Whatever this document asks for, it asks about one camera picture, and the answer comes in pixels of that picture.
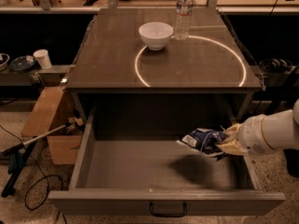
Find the white cup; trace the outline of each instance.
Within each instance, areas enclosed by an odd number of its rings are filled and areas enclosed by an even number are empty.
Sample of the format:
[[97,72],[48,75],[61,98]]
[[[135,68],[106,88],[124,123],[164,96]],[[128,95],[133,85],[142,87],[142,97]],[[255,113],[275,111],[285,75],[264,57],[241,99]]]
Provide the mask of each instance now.
[[39,49],[34,53],[34,57],[37,59],[42,69],[49,69],[52,67],[49,54],[46,49]]

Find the floor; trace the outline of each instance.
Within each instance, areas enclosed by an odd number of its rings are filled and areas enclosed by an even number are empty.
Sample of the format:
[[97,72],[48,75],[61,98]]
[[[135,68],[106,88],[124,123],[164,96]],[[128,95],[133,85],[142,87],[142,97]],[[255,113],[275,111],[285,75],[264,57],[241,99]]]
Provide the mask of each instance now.
[[[22,127],[30,111],[34,107],[34,100],[20,99],[7,104],[0,103],[0,125],[2,128],[20,137]],[[19,140],[0,129],[0,151],[19,144]],[[38,141],[32,157],[36,159],[45,175],[59,175],[64,181],[64,189],[72,175],[72,165],[54,165],[49,157],[45,141]],[[263,217],[73,217],[65,216],[46,200],[47,182],[44,179],[32,189],[36,181],[43,177],[36,161],[30,158],[24,167],[14,188],[15,193],[0,198],[0,220],[5,224],[35,224],[35,223],[103,223],[103,224],[151,224],[151,223],[179,223],[179,224],[296,224],[299,223],[299,179],[290,176],[286,169],[286,162],[282,151],[269,156],[252,156],[252,163],[259,178],[263,191],[279,191],[286,195],[286,201]],[[3,191],[10,175],[7,173],[7,161],[0,159],[0,191]],[[58,178],[50,178],[50,189],[60,189]]]

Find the plastic bottle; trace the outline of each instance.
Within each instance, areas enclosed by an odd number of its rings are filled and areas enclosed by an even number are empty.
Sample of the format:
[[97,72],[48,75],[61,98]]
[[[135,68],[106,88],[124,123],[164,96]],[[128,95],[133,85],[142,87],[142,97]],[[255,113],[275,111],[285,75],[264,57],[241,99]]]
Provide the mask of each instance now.
[[177,0],[176,25],[174,38],[176,40],[186,40],[192,21],[192,10],[195,0]]

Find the bottle label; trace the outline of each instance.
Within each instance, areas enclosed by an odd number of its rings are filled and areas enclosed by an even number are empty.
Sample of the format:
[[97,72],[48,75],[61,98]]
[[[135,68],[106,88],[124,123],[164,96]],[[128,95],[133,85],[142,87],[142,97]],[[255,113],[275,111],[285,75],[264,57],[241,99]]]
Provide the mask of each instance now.
[[191,15],[193,11],[193,5],[186,5],[177,3],[176,12],[179,15]]

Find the open drawer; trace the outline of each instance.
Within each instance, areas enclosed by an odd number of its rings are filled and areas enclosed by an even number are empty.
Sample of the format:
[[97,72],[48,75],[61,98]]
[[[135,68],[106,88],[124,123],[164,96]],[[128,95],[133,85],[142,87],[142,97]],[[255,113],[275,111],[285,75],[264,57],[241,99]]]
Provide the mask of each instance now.
[[218,94],[96,94],[69,190],[68,215],[264,215],[285,200],[259,190],[249,157],[220,161],[177,144],[194,128],[231,125]]

